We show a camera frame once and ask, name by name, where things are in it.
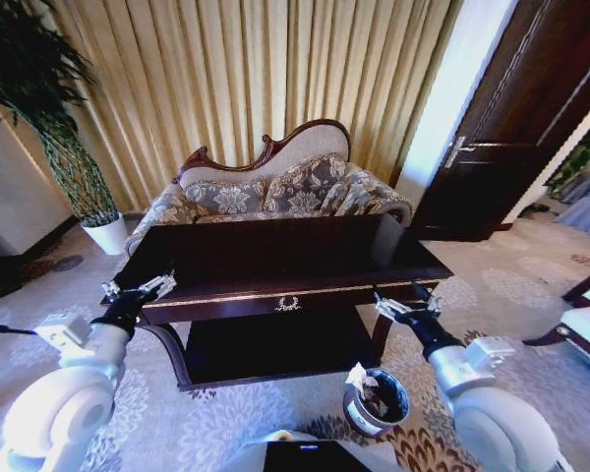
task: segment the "gold curtain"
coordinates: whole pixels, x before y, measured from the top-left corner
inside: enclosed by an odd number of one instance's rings
[[[92,64],[75,117],[127,211],[200,146],[242,165],[322,117],[388,181],[451,1],[55,0],[47,18]]]

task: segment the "drawer handle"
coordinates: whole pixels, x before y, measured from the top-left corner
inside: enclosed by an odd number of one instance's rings
[[[293,303],[286,305],[284,302],[286,301],[286,297],[282,297],[279,299],[279,306],[275,308],[277,312],[292,312],[293,310],[299,310],[299,299],[297,297],[293,297]]]

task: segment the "floor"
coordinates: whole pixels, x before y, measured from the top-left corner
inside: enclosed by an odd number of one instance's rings
[[[518,219],[510,231],[481,243],[426,245],[456,274],[438,287],[441,322],[466,341],[484,333],[510,339],[517,352],[499,369],[501,385],[538,408],[571,465],[589,472],[590,368],[567,345],[530,348],[519,343],[554,325],[567,309],[560,295],[590,273],[590,239],[550,223],[549,217],[536,213]],[[33,328],[48,314],[65,311],[88,319],[100,315],[100,283],[118,263],[80,228],[72,229],[28,267],[23,289],[0,300],[0,324]],[[359,311],[371,329],[372,307]],[[176,327],[184,338],[189,327]],[[54,370],[56,360],[55,352],[36,337],[0,334],[0,427],[16,396]],[[410,395],[408,419],[384,438],[398,463],[412,471],[477,470],[454,436],[431,369],[405,326],[391,329],[383,366]],[[139,331],[128,346],[115,415],[92,442],[82,470],[214,470],[244,441],[280,428],[366,445],[371,442],[343,417],[345,377],[180,393],[163,348]]]
[[[559,200],[552,199],[548,195],[544,195],[536,202],[537,205],[544,205],[549,208],[549,213],[552,216],[558,216],[570,208],[570,204],[563,204]]]

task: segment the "dark wooden table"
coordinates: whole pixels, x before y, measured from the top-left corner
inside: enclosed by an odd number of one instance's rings
[[[118,285],[175,269],[177,287],[144,306],[139,327],[170,356],[180,390],[380,364],[391,325],[370,337],[354,308],[415,300],[452,272],[387,214],[153,226]],[[191,321],[187,347],[175,322]]]

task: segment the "lower shelf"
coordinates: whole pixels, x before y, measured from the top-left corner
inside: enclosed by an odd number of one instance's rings
[[[193,322],[193,389],[372,367],[372,339],[354,307]]]

